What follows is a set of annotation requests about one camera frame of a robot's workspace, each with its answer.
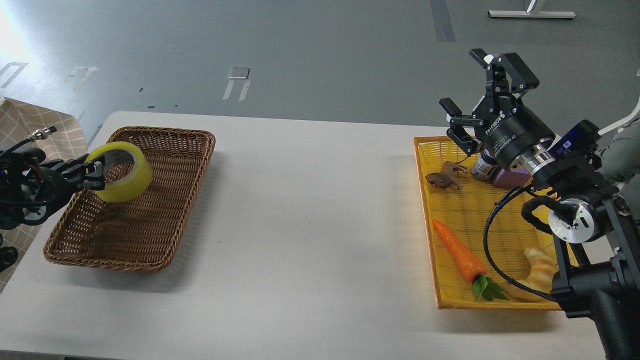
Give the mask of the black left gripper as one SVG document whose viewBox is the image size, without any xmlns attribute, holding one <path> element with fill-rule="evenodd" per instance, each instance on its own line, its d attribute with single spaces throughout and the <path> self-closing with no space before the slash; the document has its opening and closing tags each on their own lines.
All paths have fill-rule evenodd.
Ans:
<svg viewBox="0 0 640 360">
<path fill-rule="evenodd" d="M 79 158 L 69 160 L 49 160 L 41 162 L 39 170 L 44 180 L 44 199 L 50 208 L 62 208 L 73 194 L 83 189 L 103 191 L 105 180 L 106 158 L 99 155 L 89 160 L 85 153 Z M 70 176 L 70 182 L 64 176 Z"/>
</svg>

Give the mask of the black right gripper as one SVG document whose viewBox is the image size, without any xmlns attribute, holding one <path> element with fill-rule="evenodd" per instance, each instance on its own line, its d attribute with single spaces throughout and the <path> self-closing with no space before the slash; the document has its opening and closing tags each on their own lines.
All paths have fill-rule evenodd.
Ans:
<svg viewBox="0 0 640 360">
<path fill-rule="evenodd" d="M 449 125 L 446 135 L 467 157 L 482 144 L 505 170 L 534 145 L 548 146 L 555 134 L 519 100 L 540 86 L 540 80 L 521 57 L 510 52 L 489 54 L 472 48 L 469 55 L 485 70 L 485 94 L 471 114 L 463 114 L 454 100 L 441 98 Z"/>
</svg>

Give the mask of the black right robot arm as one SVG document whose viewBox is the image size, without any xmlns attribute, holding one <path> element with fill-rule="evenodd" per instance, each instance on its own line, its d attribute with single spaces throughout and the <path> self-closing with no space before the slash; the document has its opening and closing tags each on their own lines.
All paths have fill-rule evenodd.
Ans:
<svg viewBox="0 0 640 360">
<path fill-rule="evenodd" d="M 594 321 L 608 360 L 637 360 L 639 349 L 639 232 L 618 188 L 598 172 L 599 128 L 580 121 L 560 140 L 522 102 L 540 84 L 516 53 L 470 50 L 486 73 L 486 91 L 471 114 L 450 98 L 439 101 L 449 116 L 446 134 L 467 155 L 478 154 L 471 168 L 479 178 L 499 169 L 524 169 L 525 187 L 508 191 L 489 215 L 483 248 L 489 255 L 493 218 L 523 192 L 548 190 L 526 202 L 521 216 L 552 235 L 558 272 L 551 292 L 536 291 L 504 272 L 510 285 L 558 303 L 569 318 Z"/>
</svg>

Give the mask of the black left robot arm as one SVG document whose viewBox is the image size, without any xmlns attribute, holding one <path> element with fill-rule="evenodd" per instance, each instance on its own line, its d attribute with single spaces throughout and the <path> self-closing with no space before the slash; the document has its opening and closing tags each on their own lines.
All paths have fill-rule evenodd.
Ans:
<svg viewBox="0 0 640 360">
<path fill-rule="evenodd" d="M 74 194 L 105 189 L 106 160 L 93 161 L 85 153 L 68 160 L 47 160 L 43 150 L 28 146 L 57 131 L 37 129 L 14 145 L 2 142 L 0 151 L 0 220 L 2 230 L 24 224 L 38 226 L 65 207 Z"/>
</svg>

